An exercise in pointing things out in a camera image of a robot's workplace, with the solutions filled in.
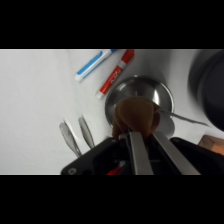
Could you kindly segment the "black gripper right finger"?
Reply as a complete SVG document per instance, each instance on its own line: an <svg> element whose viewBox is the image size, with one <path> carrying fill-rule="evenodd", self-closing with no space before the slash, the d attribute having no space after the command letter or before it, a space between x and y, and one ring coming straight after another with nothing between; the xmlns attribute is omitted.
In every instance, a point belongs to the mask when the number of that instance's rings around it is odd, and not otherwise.
<svg viewBox="0 0 224 224"><path fill-rule="evenodd" d="M199 175L197 169L162 132L155 132L153 136L182 175Z"/></svg>

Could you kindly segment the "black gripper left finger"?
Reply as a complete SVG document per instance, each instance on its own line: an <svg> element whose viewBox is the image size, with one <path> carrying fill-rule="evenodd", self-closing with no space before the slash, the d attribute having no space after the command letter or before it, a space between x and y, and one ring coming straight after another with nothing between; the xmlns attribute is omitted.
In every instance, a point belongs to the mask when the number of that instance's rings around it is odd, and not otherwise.
<svg viewBox="0 0 224 224"><path fill-rule="evenodd" d="M153 170L148 159L148 154L139 132L131 132L130 143L134 164L134 173L136 175L153 175Z"/></svg>

